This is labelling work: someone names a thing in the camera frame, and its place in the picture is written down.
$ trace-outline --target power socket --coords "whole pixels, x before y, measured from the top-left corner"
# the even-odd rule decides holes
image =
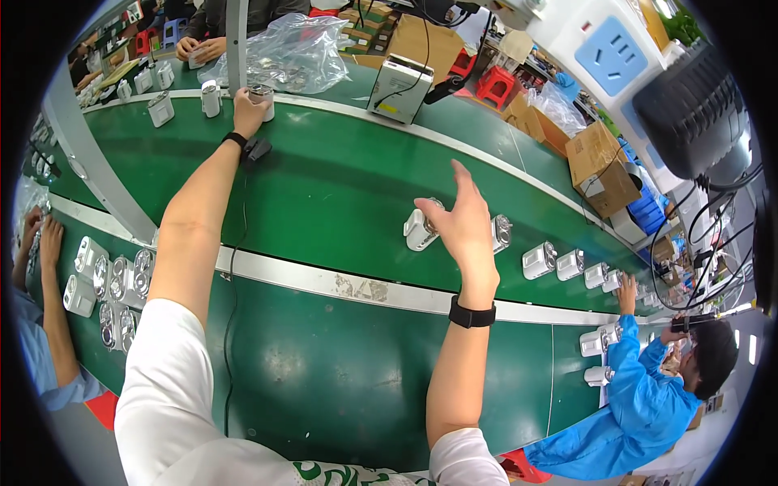
[[[648,67],[646,56],[614,16],[578,47],[575,57],[609,96],[617,96]]]

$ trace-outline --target hand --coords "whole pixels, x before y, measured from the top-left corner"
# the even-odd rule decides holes
[[[258,105],[254,104],[248,99],[248,88],[241,88],[235,93],[233,105],[235,106],[235,114],[233,115],[234,131],[248,140],[257,133],[260,125],[262,125],[262,118],[270,108],[270,102],[263,101]]]
[[[176,57],[179,61],[189,61],[189,53],[197,49],[200,45],[196,39],[192,37],[182,37],[176,44]]]
[[[43,212],[40,210],[38,206],[35,206],[24,215],[24,230],[22,232],[22,244],[19,247],[19,250],[27,254],[30,252],[30,248],[33,247],[33,239],[35,238],[35,233],[37,233],[40,226],[44,223],[43,219],[40,218],[40,215],[43,214]]]
[[[637,283],[635,275],[622,275],[622,286],[616,289],[619,298],[619,309],[623,316],[635,315],[635,296],[637,295]]]
[[[62,223],[52,218],[51,215],[46,216],[43,230],[40,232],[40,269],[42,271],[56,271],[64,231]]]
[[[204,64],[208,61],[216,59],[218,56],[224,54],[227,51],[227,38],[217,37],[215,39],[208,39],[200,44],[199,49],[200,52],[194,59],[198,63]]]
[[[457,201],[448,212],[429,199],[413,202],[429,218],[443,245],[462,273],[460,305],[470,310],[492,308],[499,273],[494,265],[492,223],[489,206],[481,197],[470,173],[457,160],[451,160],[457,182]]]

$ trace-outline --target white shirt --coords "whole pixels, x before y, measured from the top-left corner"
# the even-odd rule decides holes
[[[426,486],[423,476],[319,461],[290,462],[245,439],[228,439],[211,415],[213,369],[197,317],[166,299],[146,303],[127,355],[114,430],[121,464],[134,484],[263,484],[339,486],[381,481]],[[440,486],[500,486],[505,471],[478,428],[446,434],[429,456]]]

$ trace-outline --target metal pole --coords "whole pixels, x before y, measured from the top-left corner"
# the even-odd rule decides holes
[[[227,81],[230,95],[247,84],[246,23],[248,0],[227,0],[225,31],[227,37]]]
[[[133,237],[152,244],[156,225],[121,183],[95,142],[73,93],[64,60],[51,80],[43,108],[73,172]]]

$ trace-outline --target black hair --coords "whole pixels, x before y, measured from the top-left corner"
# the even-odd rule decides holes
[[[724,319],[698,326],[694,341],[694,359],[700,379],[694,394],[700,400],[707,400],[721,388],[738,362],[738,346],[734,342],[732,326]]]

